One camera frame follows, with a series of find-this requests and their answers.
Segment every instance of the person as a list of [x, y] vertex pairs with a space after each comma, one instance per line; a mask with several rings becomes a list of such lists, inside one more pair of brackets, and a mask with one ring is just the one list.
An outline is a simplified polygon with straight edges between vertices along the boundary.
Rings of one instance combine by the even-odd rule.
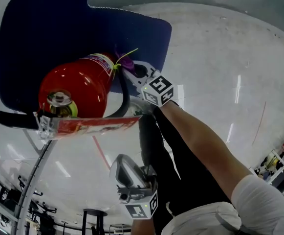
[[[284, 197], [253, 175], [206, 124], [169, 101], [133, 100], [144, 165], [158, 181], [158, 208], [132, 235], [284, 235]], [[163, 138], [172, 149], [173, 161]]]

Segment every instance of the white floor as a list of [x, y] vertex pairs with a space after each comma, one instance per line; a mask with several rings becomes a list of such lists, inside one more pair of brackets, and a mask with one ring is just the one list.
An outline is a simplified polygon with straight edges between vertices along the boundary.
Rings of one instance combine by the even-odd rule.
[[[207, 123], [247, 167], [284, 142], [284, 33], [238, 12], [195, 4], [145, 4], [129, 10], [167, 20], [173, 33], [163, 74], [177, 88], [176, 101]], [[107, 111], [121, 103], [109, 95]], [[0, 102], [0, 109], [5, 110]], [[42, 142], [30, 133], [37, 147]], [[137, 125], [125, 132], [59, 140], [35, 197], [56, 207], [57, 222], [81, 227], [82, 210], [107, 211], [110, 224], [131, 224], [118, 205], [108, 165], [119, 153], [141, 165]], [[17, 186], [38, 154], [23, 131], [0, 126], [0, 179]], [[88, 222], [96, 220], [88, 216]]]

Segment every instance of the red line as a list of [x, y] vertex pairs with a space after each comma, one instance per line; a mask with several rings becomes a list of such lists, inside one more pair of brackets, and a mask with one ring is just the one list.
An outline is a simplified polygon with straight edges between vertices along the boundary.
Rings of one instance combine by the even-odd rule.
[[258, 134], [258, 132], [259, 132], [259, 128], [260, 128], [260, 126], [261, 126], [261, 122], [262, 122], [262, 118], [263, 118], [263, 114], [264, 114], [264, 110], [265, 110], [265, 105], [266, 105], [266, 104], [267, 104], [267, 101], [264, 103], [264, 107], [263, 107], [263, 111], [262, 111], [262, 116], [261, 116], [261, 119], [260, 119], [260, 123], [259, 123], [259, 126], [258, 126], [257, 133], [256, 133], [256, 135], [255, 135], [254, 141], [253, 141], [253, 143], [251, 144], [252, 146], [253, 146], [253, 144], [254, 144], [254, 142], [255, 142], [255, 140], [256, 140], [257, 134]]
[[98, 149], [100, 155], [102, 156], [102, 158], [103, 158], [105, 164], [107, 165], [108, 169], [110, 170], [110, 165], [108, 164], [108, 162], [107, 162], [107, 160], [106, 160], [106, 157], [105, 157], [105, 155], [104, 155], [104, 153], [103, 153], [103, 150], [102, 150], [101, 146], [99, 145], [99, 143], [98, 143], [98, 141], [97, 141], [97, 138], [96, 138], [95, 136], [92, 136], [92, 137], [93, 137], [93, 139], [94, 139], [94, 142], [95, 142], [95, 144], [96, 144], [96, 146], [97, 146], [97, 149]]

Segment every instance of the fire extinguisher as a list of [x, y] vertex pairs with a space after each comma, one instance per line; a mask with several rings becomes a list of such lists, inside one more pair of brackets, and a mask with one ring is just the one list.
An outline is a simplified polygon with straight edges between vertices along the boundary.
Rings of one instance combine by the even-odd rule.
[[[43, 79], [39, 91], [38, 118], [80, 117], [101, 118], [107, 104], [116, 70], [110, 54], [92, 54], [71, 63], [57, 66]], [[123, 117], [130, 104], [130, 95], [122, 68], [117, 69], [123, 101], [120, 108], [107, 116]], [[12, 128], [38, 130], [33, 114], [17, 114], [0, 111], [0, 124]]]
[[58, 117], [101, 118], [114, 78], [114, 57], [91, 54], [51, 70], [40, 86], [39, 105]]

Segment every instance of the metal pole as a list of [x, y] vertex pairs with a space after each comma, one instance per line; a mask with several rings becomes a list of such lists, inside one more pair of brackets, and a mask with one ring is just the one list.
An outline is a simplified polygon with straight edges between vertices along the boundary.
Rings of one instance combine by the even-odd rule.
[[99, 214], [99, 216], [100, 216], [100, 220], [99, 220], [99, 231], [98, 231], [98, 234], [99, 235], [104, 235], [105, 234], [105, 231], [104, 231], [104, 215], [101, 212]]
[[100, 217], [99, 214], [96, 216], [96, 235], [100, 234]]
[[56, 142], [57, 140], [48, 141], [41, 150], [41, 155], [36, 161], [34, 168], [31, 171], [31, 174], [28, 180], [26, 181], [26, 184], [22, 191], [19, 203], [15, 208], [14, 215], [15, 217], [18, 218], [18, 223], [13, 224], [12, 229], [11, 229], [11, 235], [23, 235], [24, 233], [24, 224], [26, 222], [25, 218], [26, 218], [26, 214], [28, 212], [30, 202], [31, 202], [34, 190], [35, 190], [35, 186], [39, 180], [42, 170]]
[[83, 211], [82, 235], [85, 235], [87, 230], [87, 211]]

